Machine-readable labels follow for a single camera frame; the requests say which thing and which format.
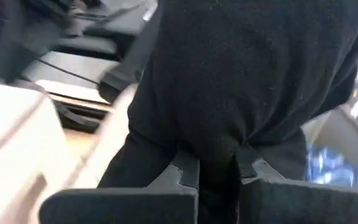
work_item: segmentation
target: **black cable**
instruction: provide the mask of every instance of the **black cable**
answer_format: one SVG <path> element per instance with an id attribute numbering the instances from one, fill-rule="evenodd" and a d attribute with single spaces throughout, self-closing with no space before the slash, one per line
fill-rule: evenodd
<path id="1" fill-rule="evenodd" d="M 99 85 L 99 83 L 96 82 L 96 81 L 90 80 L 89 78 L 82 77 L 81 75 L 75 74 L 73 72 L 69 72 L 67 70 L 64 70 L 64 69 L 62 69 L 62 68 L 60 68 L 60 67 L 58 67 L 56 65 L 52 65 L 51 63 L 44 61 L 42 59 L 38 59 L 38 61 L 43 63 L 43 64 L 45 64 L 45 65 L 48 65 L 49 67 L 52 67 L 52 68 L 57 69 L 57 70 L 59 70 L 61 72 L 64 72 L 66 74 L 72 75 L 74 77 L 80 78 L 80 79 L 85 80 L 85 81 L 90 82 L 90 83 L 94 83 L 95 85 Z"/>

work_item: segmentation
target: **white desk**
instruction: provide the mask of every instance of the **white desk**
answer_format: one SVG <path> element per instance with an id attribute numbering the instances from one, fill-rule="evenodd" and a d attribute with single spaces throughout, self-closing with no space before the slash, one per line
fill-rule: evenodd
<path id="1" fill-rule="evenodd" d="M 25 224 L 22 202 L 42 176 L 46 192 L 64 186 L 80 158 L 71 155 L 52 101 L 0 85 L 0 223 Z"/>
<path id="2" fill-rule="evenodd" d="M 58 52 L 50 52 L 44 56 L 46 62 L 56 65 L 64 70 L 73 72 L 85 78 L 99 81 L 104 71 L 113 68 L 118 62 L 109 60 L 82 57 Z M 26 71 L 25 75 L 33 81 L 50 80 L 66 84 L 78 85 L 82 87 L 95 89 L 96 85 L 86 80 L 69 75 L 59 71 L 41 62 L 34 62 Z"/>

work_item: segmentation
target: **plastic bag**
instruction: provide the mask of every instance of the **plastic bag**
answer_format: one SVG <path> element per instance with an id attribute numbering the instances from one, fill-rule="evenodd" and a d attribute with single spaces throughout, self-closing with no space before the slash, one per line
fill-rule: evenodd
<path id="1" fill-rule="evenodd" d="M 329 147 L 308 146 L 307 181 L 358 188 L 358 168 L 341 153 Z"/>

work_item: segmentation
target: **black plastic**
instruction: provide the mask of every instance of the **black plastic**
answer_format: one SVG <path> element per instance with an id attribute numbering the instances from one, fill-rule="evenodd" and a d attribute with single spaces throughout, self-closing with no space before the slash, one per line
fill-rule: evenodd
<path id="1" fill-rule="evenodd" d="M 145 188 L 73 189 L 49 197 L 40 209 L 42 224 L 197 223 L 197 159 L 179 152 Z"/>
<path id="2" fill-rule="evenodd" d="M 80 106 L 80 105 L 76 105 L 76 104 L 72 104 L 72 103 L 64 103 L 62 102 L 62 105 L 64 105 L 65 107 L 67 107 L 67 109 L 69 109 L 71 112 L 78 114 L 80 116 L 84 116 L 87 118 L 91 118 L 91 119 L 97 119 L 102 121 L 106 115 L 107 115 L 107 111 L 105 110 L 99 110 L 96 108 L 89 108 L 89 107 L 84 107 L 84 106 Z"/>
<path id="3" fill-rule="evenodd" d="M 358 190 L 284 179 L 257 157 L 249 170 L 249 151 L 237 154 L 239 224 L 358 223 Z"/>
<path id="4" fill-rule="evenodd" d="M 105 60 L 119 60 L 117 45 L 114 41 L 101 38 L 81 36 L 61 39 L 53 47 L 56 52 L 74 54 Z"/>

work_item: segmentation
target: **black jacket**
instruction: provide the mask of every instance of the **black jacket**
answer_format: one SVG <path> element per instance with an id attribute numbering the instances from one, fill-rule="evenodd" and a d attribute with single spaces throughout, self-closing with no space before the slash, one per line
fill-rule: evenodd
<path id="1" fill-rule="evenodd" d="M 178 146 L 224 195 L 247 144 L 302 179 L 300 126 L 347 101 L 357 74 L 358 1 L 160 1 L 157 43 L 134 101 L 130 134 L 100 187 L 145 186 Z"/>

